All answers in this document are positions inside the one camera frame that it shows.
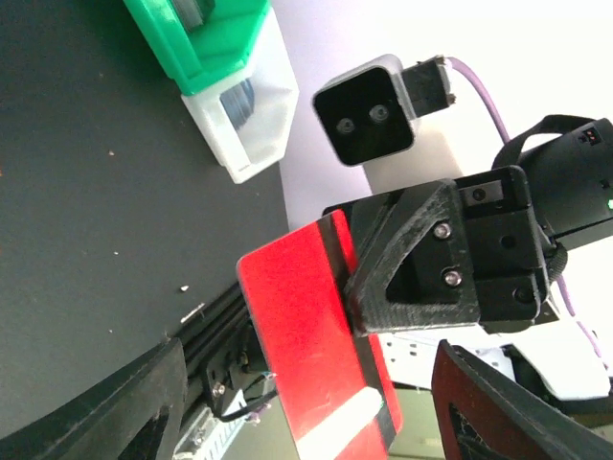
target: camera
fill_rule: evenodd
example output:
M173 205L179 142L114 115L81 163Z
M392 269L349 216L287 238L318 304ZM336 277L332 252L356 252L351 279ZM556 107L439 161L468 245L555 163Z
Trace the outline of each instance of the camera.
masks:
M330 81L313 106L340 161L355 166L409 149L416 120L394 55L367 62Z

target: table surface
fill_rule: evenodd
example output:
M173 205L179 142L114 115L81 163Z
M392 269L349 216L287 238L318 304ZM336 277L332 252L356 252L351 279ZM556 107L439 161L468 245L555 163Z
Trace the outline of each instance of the table surface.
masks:
M232 183L121 0L0 18L5 436L175 332L287 223L279 169Z

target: red object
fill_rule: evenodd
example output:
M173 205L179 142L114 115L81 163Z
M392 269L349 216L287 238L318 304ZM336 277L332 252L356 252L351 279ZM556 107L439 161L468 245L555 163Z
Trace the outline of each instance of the red object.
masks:
M382 397L380 408L336 458L386 459L402 416L378 337L350 330L342 289L355 267L349 227L338 211L246 255L238 277L299 453L326 419L336 421L327 428L338 438L364 416L366 407L352 409L346 423L329 418L370 387Z

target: black camera face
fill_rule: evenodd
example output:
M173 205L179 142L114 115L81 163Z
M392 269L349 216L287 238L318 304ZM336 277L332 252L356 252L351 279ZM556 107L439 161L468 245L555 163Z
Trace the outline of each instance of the black camera face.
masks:
M313 105L336 154L346 165L406 150L415 140L392 78L383 67L373 67L320 91Z

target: debris speck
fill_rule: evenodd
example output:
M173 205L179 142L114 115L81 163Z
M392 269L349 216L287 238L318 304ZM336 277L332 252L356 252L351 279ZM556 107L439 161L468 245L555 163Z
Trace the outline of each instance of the debris speck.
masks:
M202 309L202 307L204 307L204 302L202 302L201 304L198 304L198 306L195 309L190 311L187 315L183 316L181 318L181 324L185 323L188 319L190 319L192 316L198 313L200 309Z

